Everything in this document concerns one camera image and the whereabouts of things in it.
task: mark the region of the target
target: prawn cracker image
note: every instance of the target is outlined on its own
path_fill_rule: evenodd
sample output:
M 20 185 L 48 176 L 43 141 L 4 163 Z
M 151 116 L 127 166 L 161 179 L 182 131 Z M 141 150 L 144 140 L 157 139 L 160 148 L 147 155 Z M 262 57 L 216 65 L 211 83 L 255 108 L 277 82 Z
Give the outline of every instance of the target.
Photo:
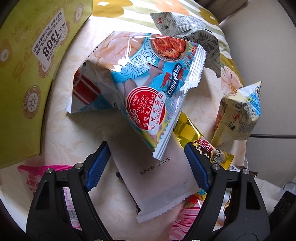
M 204 62 L 199 44 L 115 31 L 75 74 L 69 112 L 118 107 L 160 160 L 187 91 L 200 81 Z

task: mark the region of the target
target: screw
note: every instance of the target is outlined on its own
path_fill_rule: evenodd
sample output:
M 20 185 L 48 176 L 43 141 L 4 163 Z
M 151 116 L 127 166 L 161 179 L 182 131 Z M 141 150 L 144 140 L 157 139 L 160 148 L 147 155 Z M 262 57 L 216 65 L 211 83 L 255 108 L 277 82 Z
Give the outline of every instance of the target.
M 215 170 L 219 170 L 220 169 L 220 165 L 218 165 L 217 163 L 213 164 L 212 167 Z
M 52 173 L 52 171 L 53 171 L 53 169 L 50 167 L 50 168 L 47 168 L 45 172 L 46 173 Z
M 249 174 L 249 173 L 250 173 L 249 169 L 247 169 L 247 168 L 244 168 L 244 169 L 242 170 L 242 172 L 243 172 L 244 174 Z
M 83 164 L 81 162 L 79 163 L 76 163 L 75 166 L 74 166 L 76 169 L 80 169 L 83 167 Z

